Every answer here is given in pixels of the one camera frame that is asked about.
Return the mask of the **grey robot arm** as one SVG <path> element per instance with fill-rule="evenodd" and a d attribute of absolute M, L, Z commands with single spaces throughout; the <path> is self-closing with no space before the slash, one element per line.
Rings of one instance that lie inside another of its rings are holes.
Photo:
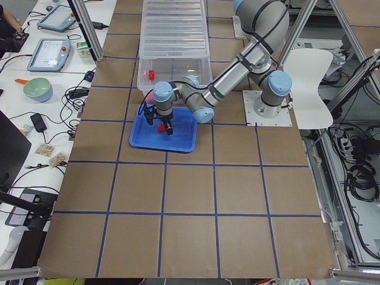
<path fill-rule="evenodd" d="M 183 100 L 198 123 L 207 123 L 214 116 L 214 107 L 245 77 L 254 80 L 262 90 L 254 101 L 255 113 L 263 118 L 277 115 L 292 87 L 290 75 L 271 65 L 271 55 L 289 26 L 287 7 L 281 1 L 235 1 L 233 10 L 242 31 L 250 38 L 249 44 L 206 87 L 197 87 L 189 78 L 157 83 L 153 88 L 154 104 L 144 108 L 149 125 L 158 119 L 171 135 L 172 107 L 178 100 Z"/>
<path fill-rule="evenodd" d="M 233 10 L 241 29 L 254 42 L 260 42 L 269 54 L 283 42 L 289 27 L 289 13 L 281 1 L 235 1 Z"/>

